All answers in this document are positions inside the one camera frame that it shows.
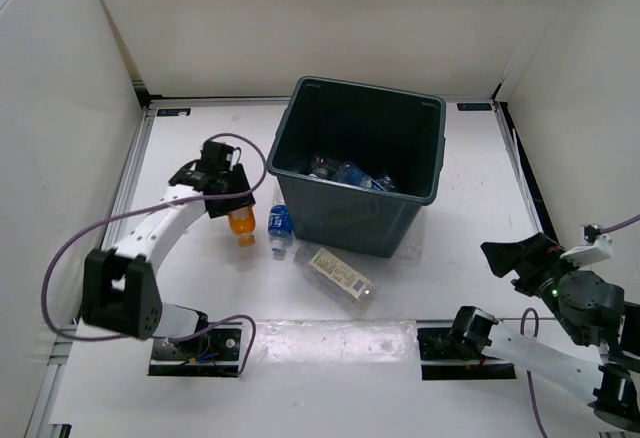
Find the orange juice bottle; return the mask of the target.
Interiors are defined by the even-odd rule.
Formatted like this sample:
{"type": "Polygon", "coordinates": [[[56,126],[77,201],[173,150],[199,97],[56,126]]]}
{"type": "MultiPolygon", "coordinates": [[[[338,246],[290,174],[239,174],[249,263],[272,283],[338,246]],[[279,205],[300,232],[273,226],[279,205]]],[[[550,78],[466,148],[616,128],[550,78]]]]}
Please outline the orange juice bottle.
{"type": "Polygon", "coordinates": [[[227,219],[231,232],[236,237],[240,247],[248,247],[255,244],[256,220],[252,206],[245,206],[229,212],[227,219]]]}

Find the clear bottle blue green label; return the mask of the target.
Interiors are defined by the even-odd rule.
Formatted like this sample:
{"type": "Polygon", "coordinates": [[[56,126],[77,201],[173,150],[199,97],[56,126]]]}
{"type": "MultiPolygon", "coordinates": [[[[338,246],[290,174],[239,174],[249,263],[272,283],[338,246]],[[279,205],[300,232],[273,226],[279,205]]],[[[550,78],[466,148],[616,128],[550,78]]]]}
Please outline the clear bottle blue green label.
{"type": "Polygon", "coordinates": [[[367,173],[363,172],[351,161],[342,163],[333,174],[332,180],[336,183],[347,184],[359,188],[381,190],[381,186],[367,173]]]}

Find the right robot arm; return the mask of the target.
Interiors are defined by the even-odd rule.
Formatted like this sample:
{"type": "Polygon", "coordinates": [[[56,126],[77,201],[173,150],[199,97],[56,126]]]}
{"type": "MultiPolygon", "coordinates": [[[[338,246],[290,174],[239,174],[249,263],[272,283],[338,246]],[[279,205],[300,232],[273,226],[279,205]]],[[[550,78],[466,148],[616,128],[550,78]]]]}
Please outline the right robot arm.
{"type": "Polygon", "coordinates": [[[588,225],[585,242],[565,249],[543,233],[512,243],[481,246],[492,273],[514,272],[516,292],[540,299],[574,345],[596,347],[598,363],[585,361],[514,332],[474,306],[457,312],[448,333],[462,359],[490,356],[522,367],[567,390],[617,428],[639,430],[639,306],[622,287],[590,265],[613,255],[608,230],[588,225]]]}

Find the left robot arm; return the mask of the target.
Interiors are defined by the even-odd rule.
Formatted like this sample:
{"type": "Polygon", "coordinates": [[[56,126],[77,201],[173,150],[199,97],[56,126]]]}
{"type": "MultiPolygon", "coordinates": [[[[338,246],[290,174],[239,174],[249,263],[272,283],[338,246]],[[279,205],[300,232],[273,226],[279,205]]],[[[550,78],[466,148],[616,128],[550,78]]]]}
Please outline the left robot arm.
{"type": "Polygon", "coordinates": [[[237,147],[205,141],[200,157],[179,168],[159,204],[129,234],[87,255],[81,303],[86,324],[139,340],[165,338],[191,358],[208,351],[207,315],[163,302],[156,275],[201,217],[249,215],[255,199],[239,155],[237,147]]]}

